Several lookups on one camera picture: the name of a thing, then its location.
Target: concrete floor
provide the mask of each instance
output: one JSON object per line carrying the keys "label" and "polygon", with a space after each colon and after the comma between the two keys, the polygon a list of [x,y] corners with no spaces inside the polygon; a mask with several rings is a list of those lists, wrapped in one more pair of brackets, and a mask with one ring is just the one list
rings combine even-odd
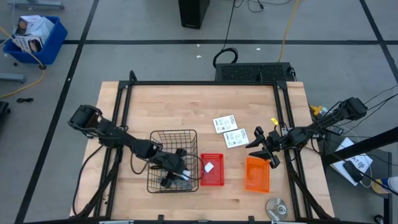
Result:
{"label": "concrete floor", "polygon": [[[78,40],[94,0],[64,1],[65,10],[16,9],[20,15],[59,16],[68,30],[67,40],[44,80],[35,87],[5,99],[12,113],[0,132],[0,223],[15,220],[44,139],[53,118],[62,87],[67,79]],[[228,26],[231,1],[212,0],[200,30],[180,26],[177,0],[99,0],[87,40],[223,40]],[[398,2],[366,0],[384,40],[398,40]],[[252,13],[246,3],[235,9],[229,39],[280,40],[294,1]],[[11,9],[0,0],[0,26],[11,31]],[[288,34],[289,40],[377,40],[359,0],[303,0]],[[280,45],[228,45],[239,50],[238,62],[275,62]],[[387,46],[398,59],[398,46]],[[43,171],[25,222],[61,219],[69,216],[73,191],[80,169],[86,139],[67,126],[67,119],[80,104],[95,105],[101,82],[125,80],[133,69],[139,80],[214,80],[213,57],[218,44],[116,45],[86,44],[80,55],[70,89],[50,145]],[[223,55],[219,62],[230,62]],[[362,100],[397,83],[380,45],[286,45],[284,59],[304,82],[313,105],[331,106],[350,96]],[[36,65],[1,57],[0,72],[25,73],[28,83],[40,77]],[[20,88],[19,83],[0,82],[0,95]],[[395,93],[385,93],[374,104]],[[34,98],[32,103],[16,103],[17,98]],[[389,101],[353,131],[358,136],[373,136],[398,125],[398,100]],[[384,148],[393,152],[398,164],[397,145]],[[342,220],[373,222],[382,214],[382,200],[371,194],[347,189],[345,180],[328,175],[335,214]],[[352,209],[341,205],[349,203]]]}

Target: blue plastic bin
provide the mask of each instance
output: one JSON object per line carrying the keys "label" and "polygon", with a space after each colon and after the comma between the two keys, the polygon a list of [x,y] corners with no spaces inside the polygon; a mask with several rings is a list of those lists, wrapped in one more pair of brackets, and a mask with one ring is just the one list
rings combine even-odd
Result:
{"label": "blue plastic bin", "polygon": [[[46,16],[46,18],[54,23],[54,27],[51,30],[49,37],[45,41],[42,50],[38,53],[33,53],[33,55],[35,55],[43,64],[51,65],[54,63],[54,60],[61,49],[68,31],[62,25],[59,17]],[[8,40],[3,48],[3,51],[7,54],[11,54],[15,59],[22,63],[38,63],[32,56],[26,52],[23,52],[11,40]]]}

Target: wooden table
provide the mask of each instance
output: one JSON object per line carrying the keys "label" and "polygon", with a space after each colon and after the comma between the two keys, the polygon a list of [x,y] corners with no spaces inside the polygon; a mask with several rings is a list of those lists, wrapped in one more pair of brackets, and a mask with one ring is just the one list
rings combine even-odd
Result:
{"label": "wooden table", "polygon": [[[111,119],[118,82],[103,82],[97,107],[105,118]],[[307,97],[303,83],[288,83],[290,104],[296,126],[311,123]],[[283,94],[280,92],[282,107]],[[123,112],[124,96],[118,121]],[[128,133],[137,138],[149,139],[154,130],[194,129],[198,133],[198,154],[218,152],[224,154],[223,187],[200,186],[194,193],[150,194],[147,191],[147,173],[135,175],[130,168],[130,155],[124,149],[120,165],[112,219],[156,220],[165,215],[166,220],[269,220],[265,205],[270,198],[280,197],[288,206],[288,220],[294,220],[287,171],[282,152],[276,153],[280,166],[271,169],[271,190],[261,194],[244,190],[245,161],[252,151],[244,146],[227,149],[222,134],[216,134],[213,119],[233,114],[238,128],[244,128],[249,140],[261,126],[268,133],[274,129],[271,118],[277,118],[275,98],[271,86],[185,86],[185,85],[134,85],[127,125]],[[96,148],[98,140],[88,140],[85,158]],[[98,188],[105,150],[87,163],[82,173],[76,209],[80,211]],[[333,214],[330,195],[318,154],[304,148],[301,152],[307,186],[318,203],[330,215]],[[141,169],[143,161],[134,160],[135,169]],[[297,188],[304,217],[302,194]],[[103,204],[107,201],[104,194]]]}

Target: wire basket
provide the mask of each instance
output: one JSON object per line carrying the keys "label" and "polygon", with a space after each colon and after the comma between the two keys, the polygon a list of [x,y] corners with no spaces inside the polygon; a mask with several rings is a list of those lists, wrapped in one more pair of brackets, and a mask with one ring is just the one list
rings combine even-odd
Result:
{"label": "wire basket", "polygon": [[187,169],[190,171],[189,180],[176,180],[169,188],[161,186],[161,181],[167,176],[163,169],[150,169],[148,167],[147,190],[149,193],[173,193],[173,192],[195,192],[199,188],[199,166],[198,166],[198,138],[195,130],[170,130],[153,131],[150,140],[161,143],[162,151],[175,153],[177,149],[187,151],[183,157]]}

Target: orange basket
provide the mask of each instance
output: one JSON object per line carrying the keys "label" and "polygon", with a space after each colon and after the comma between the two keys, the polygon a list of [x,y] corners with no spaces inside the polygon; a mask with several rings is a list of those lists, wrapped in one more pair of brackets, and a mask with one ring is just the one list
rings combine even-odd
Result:
{"label": "orange basket", "polygon": [[244,189],[269,193],[269,161],[252,157],[246,158]]}

